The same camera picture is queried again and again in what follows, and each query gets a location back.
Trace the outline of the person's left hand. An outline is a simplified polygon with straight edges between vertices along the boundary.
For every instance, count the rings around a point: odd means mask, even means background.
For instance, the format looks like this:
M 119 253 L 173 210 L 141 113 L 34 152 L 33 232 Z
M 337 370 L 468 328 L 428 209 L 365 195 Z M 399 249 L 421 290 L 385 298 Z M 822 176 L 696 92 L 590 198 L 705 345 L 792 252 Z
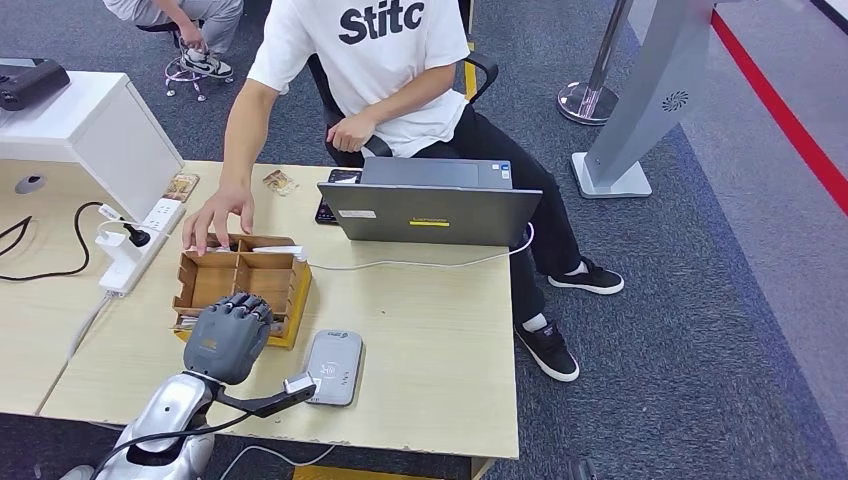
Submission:
M 345 117 L 328 130 L 327 142 L 341 152 L 360 152 L 373 136 L 376 125 L 365 113 Z

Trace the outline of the person's right hand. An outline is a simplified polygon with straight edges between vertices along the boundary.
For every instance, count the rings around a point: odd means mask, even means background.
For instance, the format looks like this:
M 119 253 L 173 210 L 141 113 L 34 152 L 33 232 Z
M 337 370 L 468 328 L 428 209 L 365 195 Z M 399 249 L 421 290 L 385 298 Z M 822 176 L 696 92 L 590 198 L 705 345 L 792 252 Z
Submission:
M 244 234 L 253 233 L 255 203 L 252 192 L 245 185 L 224 185 L 187 218 L 182 230 L 182 247 L 204 255 L 210 248 L 209 229 L 213 230 L 218 247 L 230 245 L 228 220 L 236 215 Z

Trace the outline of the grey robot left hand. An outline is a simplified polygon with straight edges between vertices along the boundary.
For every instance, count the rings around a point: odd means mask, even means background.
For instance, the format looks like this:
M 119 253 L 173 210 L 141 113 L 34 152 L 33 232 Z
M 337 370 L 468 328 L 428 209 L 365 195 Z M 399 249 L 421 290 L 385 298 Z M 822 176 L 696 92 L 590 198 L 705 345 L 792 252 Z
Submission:
M 183 352 L 184 366 L 223 384 L 240 384 L 266 345 L 272 322 L 261 297 L 247 292 L 223 297 L 199 314 Z

